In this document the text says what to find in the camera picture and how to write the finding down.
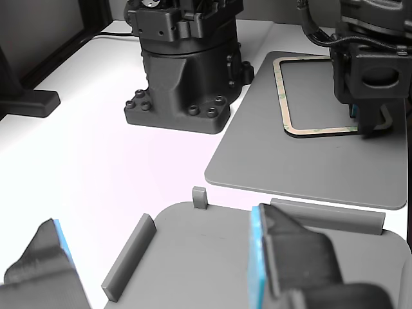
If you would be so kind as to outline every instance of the gray bar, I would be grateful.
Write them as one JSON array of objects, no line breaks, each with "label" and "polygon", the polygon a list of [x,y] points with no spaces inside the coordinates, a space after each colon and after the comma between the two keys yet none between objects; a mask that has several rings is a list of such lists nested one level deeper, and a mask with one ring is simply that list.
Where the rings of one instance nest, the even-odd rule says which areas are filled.
[{"label": "gray bar", "polygon": [[118,302],[155,234],[154,221],[144,214],[102,284],[110,301]]},{"label": "gray bar", "polygon": [[386,216],[383,212],[360,211],[278,199],[272,199],[270,204],[308,227],[363,234],[381,235]]},{"label": "gray bar", "polygon": [[400,279],[398,309],[412,308],[412,256],[406,260]]}]

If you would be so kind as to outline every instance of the black machine housing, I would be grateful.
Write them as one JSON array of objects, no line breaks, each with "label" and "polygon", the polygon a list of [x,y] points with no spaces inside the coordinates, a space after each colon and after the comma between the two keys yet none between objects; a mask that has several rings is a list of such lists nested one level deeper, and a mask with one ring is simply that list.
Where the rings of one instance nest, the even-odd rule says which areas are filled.
[{"label": "black machine housing", "polygon": [[149,87],[126,102],[129,124],[219,133],[254,78],[242,62],[235,16],[242,0],[130,0]]},{"label": "black machine housing", "polygon": [[341,21],[329,37],[298,0],[303,30],[315,44],[329,47],[335,96],[349,105],[358,132],[368,135],[380,123],[384,104],[405,101],[412,77],[412,1],[341,0]]}]

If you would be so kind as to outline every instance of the hex bolt head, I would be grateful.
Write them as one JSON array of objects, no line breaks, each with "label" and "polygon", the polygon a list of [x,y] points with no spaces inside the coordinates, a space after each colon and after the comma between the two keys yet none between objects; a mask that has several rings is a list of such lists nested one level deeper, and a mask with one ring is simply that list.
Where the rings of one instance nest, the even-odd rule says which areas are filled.
[{"label": "hex bolt head", "polygon": [[191,107],[189,107],[190,116],[196,116],[196,115],[199,115],[199,113],[200,113],[200,110],[197,105],[192,105]]},{"label": "hex bolt head", "polygon": [[132,100],[129,100],[126,102],[126,109],[133,109],[136,107],[136,103],[134,103]]},{"label": "hex bolt head", "polygon": [[219,114],[219,112],[216,108],[209,108],[207,110],[207,116],[209,118],[214,118],[214,117],[218,116],[218,114]]},{"label": "hex bolt head", "polygon": [[149,111],[152,108],[152,104],[149,101],[142,102],[140,104],[142,111]]},{"label": "hex bolt head", "polygon": [[141,90],[141,89],[137,90],[135,92],[135,95],[136,95],[136,98],[143,98],[145,96],[144,90]]},{"label": "hex bolt head", "polygon": [[226,103],[226,98],[221,95],[218,95],[216,98],[214,98],[214,103],[219,106],[224,105],[224,103]]}]

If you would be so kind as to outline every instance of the white table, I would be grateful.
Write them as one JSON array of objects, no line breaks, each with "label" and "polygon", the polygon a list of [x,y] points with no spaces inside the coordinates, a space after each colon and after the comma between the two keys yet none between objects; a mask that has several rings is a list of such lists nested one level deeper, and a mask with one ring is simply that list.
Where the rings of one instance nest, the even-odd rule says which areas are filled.
[{"label": "white table", "polygon": [[[298,26],[240,21],[238,30],[243,58],[256,71],[273,50],[328,54]],[[114,22],[106,31],[130,28]],[[38,87],[62,100],[48,118],[0,121],[0,272],[19,259],[42,222],[58,218],[89,301],[100,309],[107,301],[100,285],[143,213],[155,218],[190,201],[195,185],[207,188],[210,204],[232,208],[282,198],[205,181],[225,130],[201,135],[127,124],[125,101],[146,86],[138,39],[96,38]],[[407,207],[386,211],[384,228],[406,239]]]}]

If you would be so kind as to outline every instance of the gasket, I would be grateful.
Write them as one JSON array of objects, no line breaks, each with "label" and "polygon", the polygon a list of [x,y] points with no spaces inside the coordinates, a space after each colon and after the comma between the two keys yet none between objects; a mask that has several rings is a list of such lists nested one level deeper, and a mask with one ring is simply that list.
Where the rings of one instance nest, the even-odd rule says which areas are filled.
[{"label": "gasket", "polygon": [[[282,76],[281,63],[292,61],[330,61],[329,56],[304,56],[304,57],[280,57],[273,62],[275,80],[277,86],[277,94],[279,97],[279,105],[282,112],[283,128],[286,133],[293,137],[308,138],[320,136],[336,136],[336,135],[354,135],[358,134],[358,127],[327,127],[319,129],[296,129],[292,125],[288,100],[286,97],[285,84]],[[376,131],[387,130],[392,126],[392,117],[388,109],[383,105],[380,109],[384,123],[375,127]]]}]

